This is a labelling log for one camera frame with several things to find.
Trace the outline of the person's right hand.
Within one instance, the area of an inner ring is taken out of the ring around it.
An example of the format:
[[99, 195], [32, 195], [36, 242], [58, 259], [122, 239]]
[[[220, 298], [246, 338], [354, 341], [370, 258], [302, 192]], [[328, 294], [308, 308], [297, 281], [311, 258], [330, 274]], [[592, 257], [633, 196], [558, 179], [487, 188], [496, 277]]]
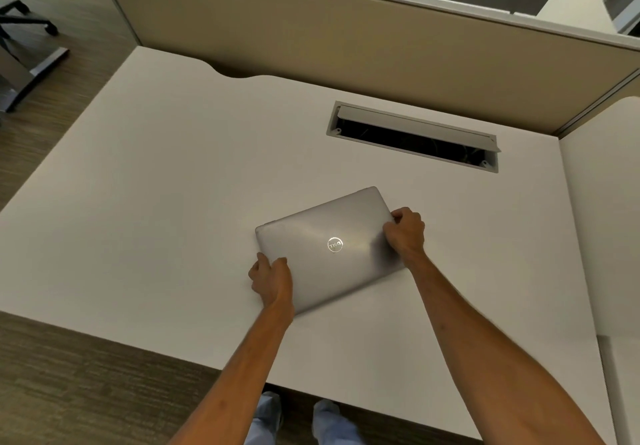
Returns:
[[424, 230], [425, 223], [422, 221], [420, 213], [414, 212], [408, 207], [396, 209], [390, 213], [393, 221], [401, 227], [401, 243], [398, 246], [391, 246], [404, 263], [411, 263], [419, 259], [424, 259]]

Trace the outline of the person's left hand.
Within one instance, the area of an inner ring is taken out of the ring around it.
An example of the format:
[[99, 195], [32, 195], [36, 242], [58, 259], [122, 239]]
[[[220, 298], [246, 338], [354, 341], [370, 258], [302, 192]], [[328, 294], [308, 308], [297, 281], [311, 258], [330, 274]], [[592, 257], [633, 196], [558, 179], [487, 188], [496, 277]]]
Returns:
[[292, 275], [286, 257], [272, 262], [270, 271], [256, 271], [255, 263], [248, 272], [252, 290], [260, 297], [264, 309], [272, 305], [283, 305], [293, 312]]

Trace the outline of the silver laptop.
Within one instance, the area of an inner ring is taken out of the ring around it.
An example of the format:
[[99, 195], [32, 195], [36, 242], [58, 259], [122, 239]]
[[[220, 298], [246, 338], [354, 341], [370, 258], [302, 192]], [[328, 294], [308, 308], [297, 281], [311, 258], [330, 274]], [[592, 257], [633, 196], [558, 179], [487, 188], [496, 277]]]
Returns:
[[287, 259], [296, 315], [313, 311], [404, 266], [383, 232], [393, 223], [377, 187], [256, 227], [262, 253]]

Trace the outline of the person's right forearm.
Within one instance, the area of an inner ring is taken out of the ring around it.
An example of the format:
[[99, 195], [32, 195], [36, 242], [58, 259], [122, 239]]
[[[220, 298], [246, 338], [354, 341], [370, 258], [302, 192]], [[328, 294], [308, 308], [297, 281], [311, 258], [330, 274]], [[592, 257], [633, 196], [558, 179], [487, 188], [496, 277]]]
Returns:
[[472, 307], [423, 250], [401, 257], [485, 445], [605, 445], [558, 381]]

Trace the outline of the person's left forearm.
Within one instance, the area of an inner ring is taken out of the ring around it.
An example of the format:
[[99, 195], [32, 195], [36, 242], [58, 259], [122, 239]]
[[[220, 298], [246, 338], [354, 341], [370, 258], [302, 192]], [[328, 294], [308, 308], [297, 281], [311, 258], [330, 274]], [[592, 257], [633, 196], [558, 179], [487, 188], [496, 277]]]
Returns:
[[263, 386], [294, 310], [277, 297], [266, 305], [220, 376], [168, 445], [243, 445]]

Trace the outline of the person's blue jeans legs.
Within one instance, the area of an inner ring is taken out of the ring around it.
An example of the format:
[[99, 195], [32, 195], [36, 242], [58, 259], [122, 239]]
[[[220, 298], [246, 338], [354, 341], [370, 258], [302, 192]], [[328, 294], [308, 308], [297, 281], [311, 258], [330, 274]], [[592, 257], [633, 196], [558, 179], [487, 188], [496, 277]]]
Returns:
[[[300, 438], [306, 433], [313, 439], [313, 445], [366, 445], [357, 425], [343, 415], [336, 402], [320, 399], [309, 413], [305, 419], [299, 414], [293, 416], [292, 437]], [[283, 419], [281, 396], [274, 391], [263, 391], [243, 445], [276, 445]]]

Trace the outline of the beige desk partition panel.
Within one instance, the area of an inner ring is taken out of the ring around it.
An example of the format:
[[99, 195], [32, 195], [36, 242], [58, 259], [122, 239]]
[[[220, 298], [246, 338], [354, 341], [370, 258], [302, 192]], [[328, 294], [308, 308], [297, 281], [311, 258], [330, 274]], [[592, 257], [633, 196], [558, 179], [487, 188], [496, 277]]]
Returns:
[[564, 137], [640, 99], [640, 39], [447, 0], [113, 0], [139, 45]]

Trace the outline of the white adjoining desk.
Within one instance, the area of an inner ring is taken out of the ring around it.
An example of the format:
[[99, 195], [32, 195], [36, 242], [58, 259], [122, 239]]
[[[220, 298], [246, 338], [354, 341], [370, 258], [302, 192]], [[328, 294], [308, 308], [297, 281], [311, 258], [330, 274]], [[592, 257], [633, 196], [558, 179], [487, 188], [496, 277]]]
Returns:
[[640, 445], [640, 97], [559, 144], [618, 445]]

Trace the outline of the grey desk leg foot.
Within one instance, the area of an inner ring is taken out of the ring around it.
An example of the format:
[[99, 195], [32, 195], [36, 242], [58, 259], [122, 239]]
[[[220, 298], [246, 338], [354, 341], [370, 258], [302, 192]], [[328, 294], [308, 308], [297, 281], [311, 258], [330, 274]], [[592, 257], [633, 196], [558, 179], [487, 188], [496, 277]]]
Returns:
[[69, 49], [60, 47], [48, 57], [28, 69], [0, 41], [0, 112], [9, 113], [38, 85], [59, 63], [69, 55]]

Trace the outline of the black office chair base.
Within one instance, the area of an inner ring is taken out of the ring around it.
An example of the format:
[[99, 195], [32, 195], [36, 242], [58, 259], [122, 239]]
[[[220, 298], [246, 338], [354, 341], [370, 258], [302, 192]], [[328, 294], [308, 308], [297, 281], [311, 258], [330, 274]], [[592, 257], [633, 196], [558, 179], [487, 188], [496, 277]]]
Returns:
[[28, 6], [20, 0], [14, 0], [0, 6], [0, 39], [10, 39], [3, 28], [4, 25], [42, 25], [50, 36], [58, 36], [57, 26], [52, 21], [33, 14]]

